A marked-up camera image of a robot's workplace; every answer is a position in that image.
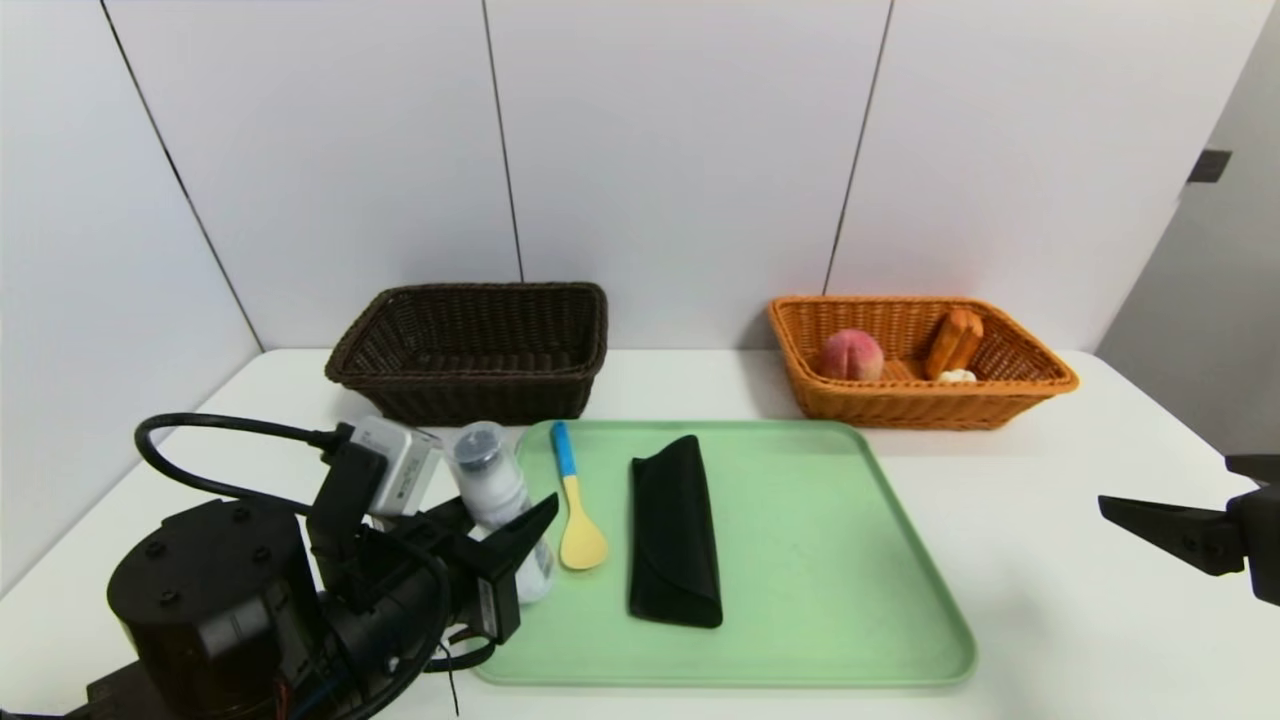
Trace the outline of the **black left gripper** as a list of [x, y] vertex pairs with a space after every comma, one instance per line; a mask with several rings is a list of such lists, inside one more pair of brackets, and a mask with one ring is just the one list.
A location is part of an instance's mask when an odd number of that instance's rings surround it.
[[456, 496], [379, 530], [362, 518], [326, 521], [326, 623], [355, 676], [417, 676], [476, 667], [520, 628], [515, 574], [552, 566], [545, 534], [556, 492], [471, 536]]

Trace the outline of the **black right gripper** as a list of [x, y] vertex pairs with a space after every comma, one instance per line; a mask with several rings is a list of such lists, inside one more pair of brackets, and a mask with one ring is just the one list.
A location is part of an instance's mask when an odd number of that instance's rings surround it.
[[1234, 454], [1225, 468], [1260, 487], [1228, 512], [1101, 495], [1102, 518], [1211, 577], [1245, 570], [1254, 597], [1279, 606], [1279, 454]]

